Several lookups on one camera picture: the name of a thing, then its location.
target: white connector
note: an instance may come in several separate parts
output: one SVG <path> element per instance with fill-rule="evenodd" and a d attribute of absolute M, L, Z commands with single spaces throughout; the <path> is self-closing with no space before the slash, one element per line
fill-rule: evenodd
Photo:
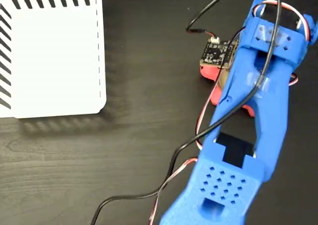
<path fill-rule="evenodd" d="M 218 37 L 218 38 L 214 38 L 214 37 L 212 36 L 211 39 L 210 39 L 210 41 L 211 41 L 212 44 L 218 44 L 218 45 L 219 45 L 219 43 L 220 43 L 219 37 Z"/>

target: black stripe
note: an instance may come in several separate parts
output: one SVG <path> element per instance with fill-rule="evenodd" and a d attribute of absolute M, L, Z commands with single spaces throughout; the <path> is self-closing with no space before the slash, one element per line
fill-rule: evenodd
<path fill-rule="evenodd" d="M 4 8 L 2 4 L 0 4 L 0 10 L 2 10 L 10 19 L 12 19 L 10 13 Z"/>

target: dashed line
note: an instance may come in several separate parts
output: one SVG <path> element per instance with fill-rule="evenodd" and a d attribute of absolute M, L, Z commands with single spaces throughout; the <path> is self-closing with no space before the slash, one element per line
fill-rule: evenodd
<path fill-rule="evenodd" d="M 99 32 L 98 32 L 98 19 L 97 19 L 97 38 L 99 39 Z"/>

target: dark wooden table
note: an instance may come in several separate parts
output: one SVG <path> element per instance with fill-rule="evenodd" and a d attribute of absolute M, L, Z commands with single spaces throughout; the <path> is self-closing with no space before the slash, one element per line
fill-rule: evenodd
<path fill-rule="evenodd" d="M 1 225 L 88 225 L 104 198 L 162 182 L 173 150 L 193 136 L 212 86 L 198 67 L 207 37 L 184 32 L 208 1 L 104 0 L 107 106 L 99 115 L 0 120 Z M 318 17 L 317 0 L 283 1 Z M 199 24 L 229 39 L 251 2 L 223 0 Z M 316 45 L 297 71 L 285 145 L 248 225 L 317 223 L 317 60 Z M 253 142 L 253 127 L 240 111 L 222 130 Z M 197 153 L 192 146 L 178 162 Z M 157 222 L 190 171 L 163 192 Z M 153 201 L 114 202 L 97 224 L 147 224 Z"/>

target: cable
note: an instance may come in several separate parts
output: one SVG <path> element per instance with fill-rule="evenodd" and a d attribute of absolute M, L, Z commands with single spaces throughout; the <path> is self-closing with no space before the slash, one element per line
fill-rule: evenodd
<path fill-rule="evenodd" d="M 218 1 L 220 0 L 213 0 L 212 2 L 210 2 L 200 13 L 198 13 L 188 24 L 188 26 L 186 27 L 187 32 L 189 31 L 190 27 L 193 25 L 193 23 L 195 21 L 197 21 L 208 9 L 210 9 L 212 6 L 214 6 Z M 208 133 L 210 133 L 211 131 L 213 131 L 215 128 L 217 128 L 219 125 L 221 125 L 222 123 L 224 123 L 226 120 L 228 120 L 235 112 L 237 112 L 243 105 L 246 104 L 246 102 L 248 102 L 258 91 L 259 87 L 261 86 L 264 78 L 265 78 L 265 74 L 267 72 L 267 69 L 269 67 L 269 63 L 271 60 L 271 57 L 273 55 L 273 51 L 275 48 L 275 40 L 276 40 L 276 34 L 277 34 L 277 29 L 279 26 L 279 21 L 280 21 L 280 15 L 281 15 L 281 0 L 277 0 L 278 1 L 278 7 L 277 7 L 277 15 L 276 15 L 276 20 L 274 23 L 274 29 L 273 29 L 273 35 L 272 35 L 272 39 L 271 39 L 271 43 L 269 46 L 269 50 L 268 50 L 268 54 L 266 57 L 266 61 L 262 70 L 262 73 L 260 74 L 256 85 L 254 87 L 254 89 L 246 96 L 246 98 L 244 100 L 242 100 L 241 103 L 239 103 L 237 106 L 235 106 L 232 110 L 230 110 L 225 116 L 223 116 L 221 119 L 219 119 L 216 123 L 214 123 L 213 125 L 209 126 L 207 129 L 203 130 L 202 132 L 200 132 L 198 135 L 196 135 L 195 137 L 191 138 L 189 141 L 187 141 L 186 143 L 182 144 L 179 148 L 177 148 L 171 158 L 170 161 L 170 165 L 169 165 L 169 169 L 165 178 L 165 181 L 172 175 L 172 171 L 176 162 L 176 159 L 178 157 L 178 155 L 180 154 L 181 151 L 183 151 L 185 148 L 187 148 L 189 145 L 191 145 L 192 143 L 194 143 L 196 140 L 204 137 L 205 135 L 207 135 Z M 156 194 L 158 194 L 158 191 L 160 190 L 161 186 L 157 189 L 155 189 L 154 191 L 151 191 L 149 193 L 145 193 L 145 194 L 140 194 L 140 195 L 123 195 L 123 196 L 113 196 L 110 197 L 106 200 L 104 200 L 97 208 L 97 210 L 95 211 L 94 217 L 91 221 L 91 225 L 95 225 L 98 215 L 101 211 L 101 209 L 108 203 L 115 201 L 115 200 L 136 200 L 136 199 L 145 199 L 145 198 L 149 198 L 152 197 Z"/>
<path fill-rule="evenodd" d="M 240 34 L 240 33 L 242 32 L 242 30 L 244 30 L 244 29 L 245 29 L 245 26 L 242 27 L 240 30 L 238 30 L 238 31 L 235 33 L 235 35 L 232 37 L 232 39 L 231 39 L 231 40 L 229 41 L 229 43 L 228 43 L 228 49 L 229 49 L 230 45 L 232 44 L 232 42 L 239 36 L 239 34 Z M 226 53 L 225 53 L 224 59 L 227 58 L 227 56 L 228 56 L 229 53 L 230 53 L 230 51 L 227 50 Z M 215 79 L 215 85 L 218 83 L 218 80 L 219 80 L 219 78 L 220 78 L 221 71 L 222 71 L 222 68 L 223 68 L 223 66 L 224 66 L 224 63 L 225 63 L 225 60 L 223 60 L 222 63 L 221 63 L 220 71 L 218 72 L 218 75 L 217 75 L 217 77 L 216 77 L 216 79 Z M 197 120 L 196 127 L 195 127 L 195 135 L 197 135 L 197 134 L 199 133 L 200 126 L 201 126 L 201 123 L 202 123 L 202 120 L 203 120 L 205 111 L 206 111 L 206 109 L 207 109 L 207 107 L 208 107 L 208 105 L 209 105 L 210 98 L 212 97 L 212 94 L 214 93 L 215 88 L 216 88 L 216 87 L 213 86 L 213 89 L 212 89 L 212 91 L 211 91 L 211 94 L 210 94 L 210 96 L 208 97 L 207 101 L 205 102 L 205 104 L 204 104 L 204 106 L 203 106 L 203 109 L 202 109 L 202 111 L 201 111 L 201 113 L 200 113 L 200 116 L 199 116 L 199 118 L 198 118 L 198 120 Z M 199 150 L 202 150 L 202 143 L 201 143 L 199 140 L 196 140 L 196 144 L 197 144 L 197 147 L 199 148 Z"/>
<path fill-rule="evenodd" d="M 179 173 L 181 173 L 189 164 L 191 164 L 192 162 L 197 162 L 198 158 L 190 158 L 188 160 L 186 160 L 178 169 L 175 170 L 175 172 L 162 184 L 162 186 L 160 187 L 158 194 L 157 194 L 157 198 L 155 200 L 155 204 L 154 204 L 154 208 L 151 212 L 151 215 L 149 217 L 149 225 L 153 225 L 154 223 L 154 219 L 155 219 L 155 215 L 157 212 L 157 207 L 158 207 L 158 201 L 159 201 L 159 196 L 160 193 L 162 192 L 162 190 L 164 189 L 164 187 L 174 178 L 176 177 Z"/>
<path fill-rule="evenodd" d="M 218 82 L 218 79 L 219 79 L 219 76 L 220 76 L 220 72 L 221 72 L 222 66 L 223 66 L 223 64 L 221 64 L 220 71 L 219 71 L 219 73 L 218 73 L 217 79 L 215 80 L 215 83 Z M 290 80 L 290 82 L 289 82 L 289 84 L 288 84 L 289 86 L 293 86 L 293 85 L 295 85 L 295 84 L 298 83 L 299 78 L 298 78 L 298 76 L 297 76 L 296 73 L 292 73 L 291 78 L 292 78 L 292 80 Z M 206 102 L 205 102 L 205 104 L 204 104 L 204 106 L 203 106 L 203 108 L 202 108 L 202 110 L 201 110 L 200 116 L 199 116 L 198 119 L 197 119 L 197 122 L 196 122 L 196 124 L 195 124 L 195 135 L 197 135 L 197 134 L 199 133 L 199 130 L 200 130 L 200 127 L 201 127 L 201 124 L 202 124 L 202 121 L 203 121 L 203 118 L 204 118 L 206 109 L 207 109 L 207 107 L 208 107 L 208 105 L 209 105 L 209 102 L 211 101 L 211 97 L 212 97 L 212 95 L 213 95 L 213 93 L 214 93 L 215 88 L 216 88 L 216 86 L 214 85 L 214 86 L 213 86 L 213 89 L 212 89 L 212 91 L 211 91 L 211 93 L 210 93 L 210 95 L 209 95 L 209 97 L 208 97 L 208 99 L 206 100 Z M 199 148 L 199 150 L 202 150 L 203 144 L 202 144 L 199 140 L 196 140 L 196 145 L 197 145 L 197 147 Z"/>
<path fill-rule="evenodd" d="M 265 0 L 265 1 L 261 2 L 260 4 L 257 4 L 256 6 L 254 6 L 254 8 L 252 10 L 252 15 L 255 17 L 259 7 L 261 5 L 267 5 L 267 4 L 277 5 L 277 1 L 276 0 Z M 291 6 L 291 5 L 287 4 L 287 3 L 282 2 L 282 7 L 285 8 L 285 9 L 293 11 L 300 18 L 301 22 L 304 25 L 305 38 L 306 38 L 307 41 L 310 41 L 310 35 L 311 35 L 310 28 L 309 28 L 308 22 L 304 18 L 304 16 L 297 9 L 295 9 L 293 6 Z"/>
<path fill-rule="evenodd" d="M 298 83 L 298 75 L 296 73 L 292 73 L 291 76 L 292 80 L 290 80 L 289 82 L 289 86 L 295 85 L 296 83 Z"/>

